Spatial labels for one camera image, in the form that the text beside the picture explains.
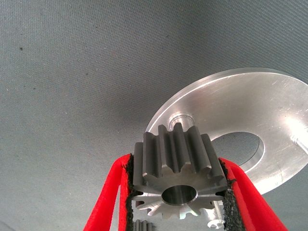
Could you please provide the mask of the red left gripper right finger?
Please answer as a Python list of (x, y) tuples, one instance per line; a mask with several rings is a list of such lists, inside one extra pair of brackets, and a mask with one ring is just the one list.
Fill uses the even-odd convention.
[(226, 231), (286, 231), (245, 172), (230, 160), (219, 159), (227, 179), (224, 192), (224, 230)]

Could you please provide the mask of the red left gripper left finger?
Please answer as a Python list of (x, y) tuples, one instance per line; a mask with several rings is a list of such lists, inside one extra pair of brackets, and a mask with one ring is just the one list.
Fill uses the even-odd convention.
[(133, 155), (126, 154), (112, 164), (98, 199), (84, 226), (85, 231), (109, 231), (117, 195), (119, 196), (118, 230), (129, 231), (132, 225), (130, 173)]

